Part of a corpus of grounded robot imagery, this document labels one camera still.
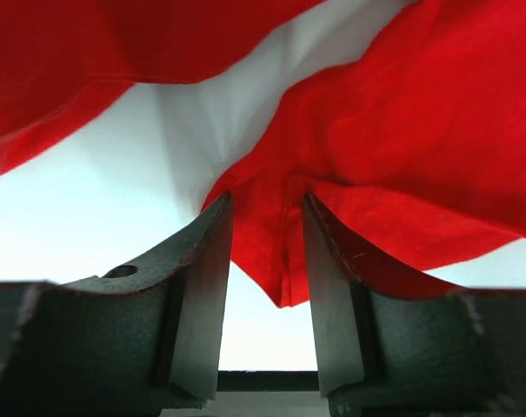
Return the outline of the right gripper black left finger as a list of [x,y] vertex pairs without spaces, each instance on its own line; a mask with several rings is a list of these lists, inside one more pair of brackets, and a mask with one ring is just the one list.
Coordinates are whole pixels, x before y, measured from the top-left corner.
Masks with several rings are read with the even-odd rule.
[[157,416],[216,394],[233,202],[102,277],[0,282],[0,416]]

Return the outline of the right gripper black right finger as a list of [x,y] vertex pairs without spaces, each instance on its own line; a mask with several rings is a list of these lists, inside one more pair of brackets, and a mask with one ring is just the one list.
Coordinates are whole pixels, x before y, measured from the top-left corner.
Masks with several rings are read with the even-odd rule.
[[526,416],[526,290],[398,261],[303,199],[321,395],[334,416]]

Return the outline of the red t-shirt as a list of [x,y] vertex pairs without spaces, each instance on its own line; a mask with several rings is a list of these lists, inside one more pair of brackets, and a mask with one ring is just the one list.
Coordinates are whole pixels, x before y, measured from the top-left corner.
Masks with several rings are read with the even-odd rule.
[[279,307],[307,193],[421,270],[526,239],[526,1],[0,1],[0,280],[107,268],[227,192]]

